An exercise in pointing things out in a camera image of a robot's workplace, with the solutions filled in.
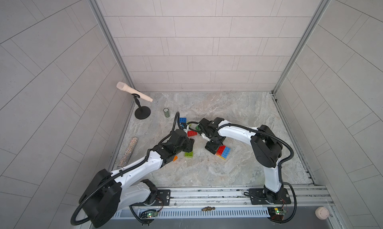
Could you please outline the lime lego brick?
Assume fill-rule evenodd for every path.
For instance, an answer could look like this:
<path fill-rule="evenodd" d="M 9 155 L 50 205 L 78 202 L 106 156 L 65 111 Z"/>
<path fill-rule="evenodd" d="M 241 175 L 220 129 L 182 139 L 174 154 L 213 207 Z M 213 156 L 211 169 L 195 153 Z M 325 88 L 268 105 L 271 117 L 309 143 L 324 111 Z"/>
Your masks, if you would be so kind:
<path fill-rule="evenodd" d="M 185 152 L 184 156 L 186 158 L 192 158 L 193 157 L 193 152 Z"/>

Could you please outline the red lego brick long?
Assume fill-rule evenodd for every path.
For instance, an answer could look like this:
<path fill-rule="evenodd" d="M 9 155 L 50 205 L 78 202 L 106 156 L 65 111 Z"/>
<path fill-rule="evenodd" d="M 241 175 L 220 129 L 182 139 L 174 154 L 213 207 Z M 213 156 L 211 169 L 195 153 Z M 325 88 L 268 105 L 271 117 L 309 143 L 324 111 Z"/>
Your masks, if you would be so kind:
<path fill-rule="evenodd" d="M 217 155 L 217 154 L 218 154 L 218 155 L 221 155 L 221 153 L 222 153 L 222 151 L 223 151 L 223 149 L 224 149 L 225 147 L 226 147 L 226 146 L 224 146 L 224 145 L 220 146 L 220 147 L 218 148 L 217 152 L 216 152 L 216 155 Z"/>

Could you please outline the light blue lego brick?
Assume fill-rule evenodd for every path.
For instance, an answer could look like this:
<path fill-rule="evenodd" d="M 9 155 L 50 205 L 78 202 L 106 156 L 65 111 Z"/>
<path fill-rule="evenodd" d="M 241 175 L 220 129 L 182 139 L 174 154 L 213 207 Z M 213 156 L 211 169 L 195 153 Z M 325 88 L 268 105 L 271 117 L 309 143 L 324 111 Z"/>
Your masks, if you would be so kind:
<path fill-rule="evenodd" d="M 228 157 L 229 153 L 230 153 L 231 149 L 228 148 L 228 147 L 225 147 L 221 153 L 221 155 L 226 155 Z"/>

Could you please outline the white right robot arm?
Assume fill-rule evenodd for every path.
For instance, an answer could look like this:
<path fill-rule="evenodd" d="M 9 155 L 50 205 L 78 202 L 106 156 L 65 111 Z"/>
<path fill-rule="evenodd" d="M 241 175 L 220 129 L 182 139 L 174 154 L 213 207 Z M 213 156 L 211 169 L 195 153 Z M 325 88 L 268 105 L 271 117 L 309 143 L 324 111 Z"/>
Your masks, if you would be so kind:
<path fill-rule="evenodd" d="M 225 138 L 232 138 L 252 147 L 256 160 L 263 166 L 264 188 L 278 193 L 282 187 L 278 163 L 282 156 L 283 145 L 274 139 L 274 134 L 266 125 L 249 128 L 233 124 L 222 118 L 202 119 L 198 124 L 199 134 L 207 140 L 205 149 L 215 154 L 223 145 Z"/>

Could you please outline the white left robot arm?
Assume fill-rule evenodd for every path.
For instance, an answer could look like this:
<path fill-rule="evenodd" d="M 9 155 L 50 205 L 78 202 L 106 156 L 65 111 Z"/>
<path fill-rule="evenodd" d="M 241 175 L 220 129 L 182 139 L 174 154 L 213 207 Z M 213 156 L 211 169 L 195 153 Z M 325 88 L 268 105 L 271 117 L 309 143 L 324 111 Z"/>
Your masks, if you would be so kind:
<path fill-rule="evenodd" d="M 165 143 L 149 149 L 145 157 L 112 172 L 100 170 L 79 199 L 70 223 L 73 226 L 90 221 L 95 228 L 106 224 L 118 210 L 136 203 L 151 204 L 157 187 L 144 176 L 173 162 L 180 152 L 192 152 L 194 139 L 177 129 Z"/>

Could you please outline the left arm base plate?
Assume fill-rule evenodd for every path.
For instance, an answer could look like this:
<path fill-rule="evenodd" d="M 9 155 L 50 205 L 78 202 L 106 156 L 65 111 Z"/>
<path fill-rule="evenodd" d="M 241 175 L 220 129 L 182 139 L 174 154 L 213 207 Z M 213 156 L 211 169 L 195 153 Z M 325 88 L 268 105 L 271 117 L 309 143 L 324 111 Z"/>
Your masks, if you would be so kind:
<path fill-rule="evenodd" d="M 133 206 L 159 207 L 170 204 L 171 190 L 157 190 L 156 195 L 150 194 L 149 198 L 142 202 L 133 204 Z"/>

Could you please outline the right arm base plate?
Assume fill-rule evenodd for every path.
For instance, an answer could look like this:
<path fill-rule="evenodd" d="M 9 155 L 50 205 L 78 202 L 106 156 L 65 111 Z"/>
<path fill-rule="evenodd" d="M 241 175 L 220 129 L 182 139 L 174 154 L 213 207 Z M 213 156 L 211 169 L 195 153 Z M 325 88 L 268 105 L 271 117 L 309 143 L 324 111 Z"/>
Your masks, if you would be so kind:
<path fill-rule="evenodd" d="M 291 198 L 287 189 L 281 187 L 277 193 L 263 188 L 263 189 L 249 189 L 247 195 L 250 197 L 252 205 L 282 205 L 291 204 Z"/>

